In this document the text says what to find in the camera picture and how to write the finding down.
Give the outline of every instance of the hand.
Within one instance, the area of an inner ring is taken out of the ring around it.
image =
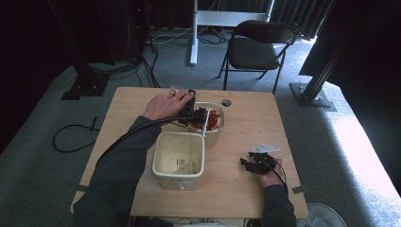
[[[142,116],[150,120],[176,116],[193,96],[194,93],[187,95],[185,91],[180,91],[175,96],[159,94],[149,102]]]
[[[284,173],[280,167],[280,165],[283,163],[283,160],[275,158],[274,161],[279,164],[279,165],[276,165],[276,167],[274,168],[274,171],[281,177],[281,179],[284,180]],[[275,185],[275,184],[282,184],[280,179],[278,179],[278,177],[272,171],[270,171],[269,173],[267,173],[265,175],[261,175],[261,174],[254,174],[254,175],[257,177],[257,179],[259,179],[259,181],[260,181],[260,183],[262,183],[263,187],[267,187],[267,186],[271,186],[271,185]]]

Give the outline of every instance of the white object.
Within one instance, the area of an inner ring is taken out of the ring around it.
[[[203,136],[203,137],[206,137],[206,129],[207,129],[207,124],[209,122],[209,115],[210,115],[210,108],[207,108],[206,120],[204,120],[203,131],[201,133],[201,136]]]
[[[198,133],[162,132],[156,141],[152,172],[167,190],[196,190],[204,170],[204,139]]]
[[[194,0],[194,25],[190,64],[196,65],[198,61],[198,26],[237,26],[247,20],[270,20],[274,1],[270,1],[265,13],[233,12],[233,11],[209,11],[198,10],[198,0]]]
[[[347,227],[341,216],[326,205],[308,203],[307,209],[308,218],[299,219],[297,227]]]

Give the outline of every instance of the clear plastic container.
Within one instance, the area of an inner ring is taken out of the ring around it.
[[[308,203],[309,216],[298,219],[297,227],[347,227],[342,217],[332,208],[320,203]]]
[[[167,190],[196,190],[204,170],[204,139],[197,133],[162,132],[156,141],[152,172]]]
[[[224,111],[221,105],[214,102],[195,102],[194,109],[197,110],[198,108],[205,108],[206,110],[210,108],[211,111],[216,111],[216,113],[219,115],[216,126],[212,130],[207,130],[204,137],[204,143],[206,148],[211,148],[218,142],[218,137],[220,135],[221,130],[223,129]],[[189,125],[188,129],[190,132],[203,134],[203,128],[195,128],[192,125]]]

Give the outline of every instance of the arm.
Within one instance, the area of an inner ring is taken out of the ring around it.
[[[274,159],[279,165],[276,165],[274,171],[284,179],[284,173],[281,170],[281,159]],[[294,206],[288,199],[286,190],[282,182],[273,172],[265,175],[255,174],[263,186],[264,208],[262,217],[263,227],[297,226],[294,215]]]
[[[131,128],[177,114],[192,96],[186,96],[185,92],[174,97],[156,96]],[[144,128],[123,140],[98,162],[87,191],[74,204],[76,226],[127,225],[148,149],[160,132],[158,125]]]

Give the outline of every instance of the white desk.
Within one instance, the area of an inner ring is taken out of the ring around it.
[[[248,20],[268,21],[274,1],[270,2],[266,13],[234,12],[234,11],[207,11],[198,10],[198,0],[194,0],[194,27],[191,50],[191,65],[198,61],[198,26],[237,26]]]

